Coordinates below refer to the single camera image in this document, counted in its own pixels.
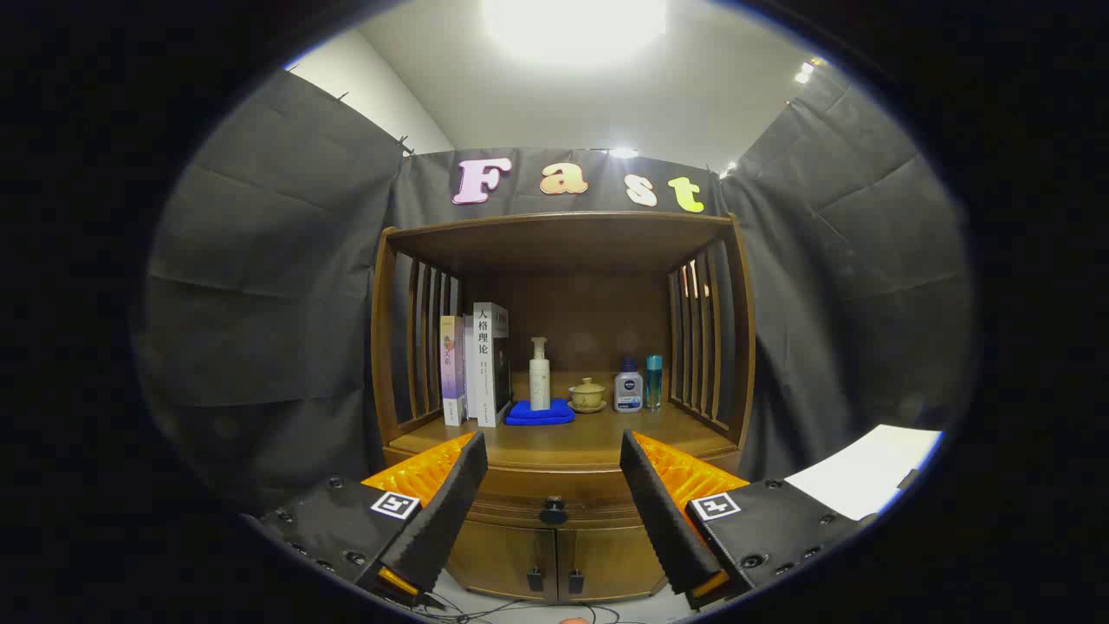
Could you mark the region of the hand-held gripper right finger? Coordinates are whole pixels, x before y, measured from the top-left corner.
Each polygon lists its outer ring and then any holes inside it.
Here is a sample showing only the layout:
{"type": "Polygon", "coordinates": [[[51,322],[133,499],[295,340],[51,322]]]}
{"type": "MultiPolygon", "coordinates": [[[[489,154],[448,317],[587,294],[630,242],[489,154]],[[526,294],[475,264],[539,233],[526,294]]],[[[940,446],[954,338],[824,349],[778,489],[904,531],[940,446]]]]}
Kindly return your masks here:
{"type": "Polygon", "coordinates": [[[625,430],[620,469],[668,582],[691,608],[808,567],[862,523],[784,479],[746,482],[625,430]]]}

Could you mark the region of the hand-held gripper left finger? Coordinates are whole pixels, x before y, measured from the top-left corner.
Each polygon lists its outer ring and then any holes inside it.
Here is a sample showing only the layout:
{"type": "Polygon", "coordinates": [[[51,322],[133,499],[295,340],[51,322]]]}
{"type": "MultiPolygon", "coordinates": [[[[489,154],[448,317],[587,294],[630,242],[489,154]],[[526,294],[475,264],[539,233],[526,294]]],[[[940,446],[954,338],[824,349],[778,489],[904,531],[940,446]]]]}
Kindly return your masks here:
{"type": "Polygon", "coordinates": [[[413,607],[435,589],[487,470],[486,439],[469,432],[368,478],[324,478],[256,521],[329,575],[413,607]]]}

